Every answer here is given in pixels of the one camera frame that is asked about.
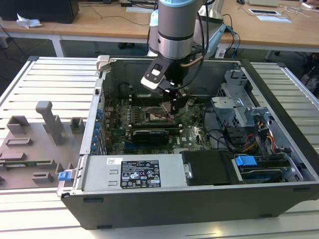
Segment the power supply label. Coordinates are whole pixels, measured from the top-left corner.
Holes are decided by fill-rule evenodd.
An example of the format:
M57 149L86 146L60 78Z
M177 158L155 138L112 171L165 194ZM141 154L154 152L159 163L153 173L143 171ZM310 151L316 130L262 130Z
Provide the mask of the power supply label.
M123 189L159 188L159 161L122 161L120 186Z

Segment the blue latch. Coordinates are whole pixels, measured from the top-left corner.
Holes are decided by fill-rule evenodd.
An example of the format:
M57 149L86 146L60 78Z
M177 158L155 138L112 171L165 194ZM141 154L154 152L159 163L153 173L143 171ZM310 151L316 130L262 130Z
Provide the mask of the blue latch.
M71 172L60 172L58 176L59 181L71 181Z
M235 158L237 166L257 166L254 156L239 155Z

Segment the desk leg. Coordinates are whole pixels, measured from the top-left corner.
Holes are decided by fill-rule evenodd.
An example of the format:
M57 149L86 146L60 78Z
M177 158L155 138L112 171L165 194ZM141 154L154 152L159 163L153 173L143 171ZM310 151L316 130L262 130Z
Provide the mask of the desk leg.
M99 43L97 41L93 41L93 46L94 46L94 52L100 53Z
M64 53L63 47L61 45L60 35L52 36L51 41L53 43L56 56L57 57L65 57L65 53Z
M8 48L8 44L6 43L6 37L0 37L0 46L4 49Z
M268 51L268 52L267 52L267 55L266 55L266 57L265 57L265 59L266 59L267 61L270 61L270 58L273 56L274 52L275 52L275 51Z
M224 58L227 48L228 44L219 43L216 50L215 58Z

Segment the slotted metal table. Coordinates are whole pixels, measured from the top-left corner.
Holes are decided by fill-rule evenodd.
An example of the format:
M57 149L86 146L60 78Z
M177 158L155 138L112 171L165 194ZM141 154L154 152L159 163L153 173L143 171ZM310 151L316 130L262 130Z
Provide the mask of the slotted metal table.
M96 79L95 58L40 57L28 61L0 97L0 143L12 115L43 122L38 101L53 102L61 121L87 118ZM275 63L252 63L285 110L319 152L319 102L287 69ZM262 98L253 91L263 106ZM302 202L278 218L86 231L56 195L56 188L0 190L1 238L207 239L319 238L319 201Z

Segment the floor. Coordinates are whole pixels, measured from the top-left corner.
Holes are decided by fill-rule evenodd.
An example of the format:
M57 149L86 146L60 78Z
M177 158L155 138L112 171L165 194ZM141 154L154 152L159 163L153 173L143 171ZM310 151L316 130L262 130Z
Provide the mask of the floor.
M16 38L15 42L24 53L45 44L27 55L55 56L51 41ZM62 44L68 57L97 57L101 54L143 56L147 52L145 44L136 44L134 48L120 50L116 43L99 42L99 53L95 53L93 43L88 41L63 41ZM0 51L0 95L26 62L26 59L23 58L22 53L13 41L9 41L8 45L8 49ZM267 60L265 60L266 53L267 51L265 50L239 50L237 58L246 58L251 62L267 62ZM232 50L227 53L226 58L231 55ZM295 52L281 52L279 56L274 55L271 60L271 62L284 63L299 79L303 75L303 58Z

